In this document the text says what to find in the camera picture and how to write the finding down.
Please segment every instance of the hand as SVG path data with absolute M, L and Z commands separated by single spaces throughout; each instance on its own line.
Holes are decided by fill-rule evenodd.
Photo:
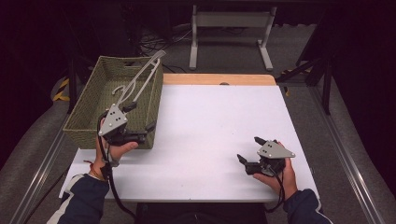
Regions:
M 105 166 L 105 162 L 103 160 L 102 151 L 99 146 L 99 139 L 98 139 L 98 137 L 95 137 L 95 139 L 96 139 L 95 140 L 96 141 L 96 158 L 95 158 L 95 161 L 93 162 L 92 169 L 96 172 L 96 174 L 94 174 L 93 171 L 90 171 L 90 175 L 99 175 L 97 177 L 99 177 L 100 179 L 103 179 L 102 171 L 100 170 L 100 168 Z M 129 142 L 129 143 L 126 143 L 120 147 L 114 147 L 114 146 L 110 146 L 108 144 L 108 142 L 103 137 L 101 137 L 101 140 L 102 140 L 103 147 L 108 148 L 110 150 L 111 157 L 114 160 L 118 160 L 118 161 L 121 159 L 123 154 L 138 147 L 138 144 L 136 142 Z
M 285 163 L 286 166 L 285 169 L 283 169 L 283 188 L 285 190 L 286 201 L 291 195 L 293 195 L 297 191 L 297 184 L 296 175 L 294 173 L 293 167 L 291 166 L 291 159 L 285 158 Z M 263 174 L 254 174 L 253 177 L 268 185 L 275 193 L 279 194 L 280 185 L 276 177 L 271 177 Z

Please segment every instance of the white tabletop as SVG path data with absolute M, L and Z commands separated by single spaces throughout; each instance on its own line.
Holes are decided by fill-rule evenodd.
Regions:
M 132 202 L 271 202 L 272 190 L 245 173 L 236 154 L 258 161 L 254 136 L 296 154 L 299 189 L 318 191 L 278 86 L 164 85 L 153 149 L 125 155 L 113 169 L 120 198 Z M 71 177 L 89 171 L 79 149 Z M 107 198 L 113 198 L 111 191 Z

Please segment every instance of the finger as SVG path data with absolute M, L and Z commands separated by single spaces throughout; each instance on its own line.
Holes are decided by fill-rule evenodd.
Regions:
M 285 168 L 291 168 L 291 159 L 285 158 Z
M 266 176 L 266 175 L 262 175 L 262 174 L 254 174 L 253 177 L 255 179 L 260 180 L 262 183 L 264 184 L 269 184 L 272 181 L 272 177 Z
M 120 151 L 123 154 L 123 153 L 127 153 L 137 147 L 138 147 L 138 144 L 136 142 L 129 142 L 129 143 L 126 143 L 126 144 L 120 146 Z

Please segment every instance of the wicker basket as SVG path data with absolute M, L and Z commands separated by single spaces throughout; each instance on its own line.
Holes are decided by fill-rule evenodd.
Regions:
M 97 122 L 99 116 L 121 96 L 121 91 L 112 92 L 120 85 L 127 86 L 150 58 L 113 58 L 99 57 L 90 79 L 85 86 L 68 121 L 64 132 L 79 148 L 95 148 Z M 134 97 L 151 72 L 150 65 L 136 81 L 132 95 L 120 105 L 130 105 Z M 146 88 L 137 100 L 137 108 L 126 115 L 129 120 L 127 128 L 133 131 L 144 131 L 145 127 L 158 118 L 158 109 L 163 88 L 163 69 L 158 67 Z M 154 144 L 155 131 L 147 136 L 142 149 L 151 149 Z

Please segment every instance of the dark sleeve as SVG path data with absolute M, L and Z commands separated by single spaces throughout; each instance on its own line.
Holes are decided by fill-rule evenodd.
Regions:
M 47 223 L 99 223 L 103 214 L 107 182 L 90 175 L 76 175 L 64 190 L 61 207 Z
M 285 201 L 283 210 L 288 213 L 289 224 L 332 223 L 321 211 L 321 204 L 312 189 L 298 190 Z

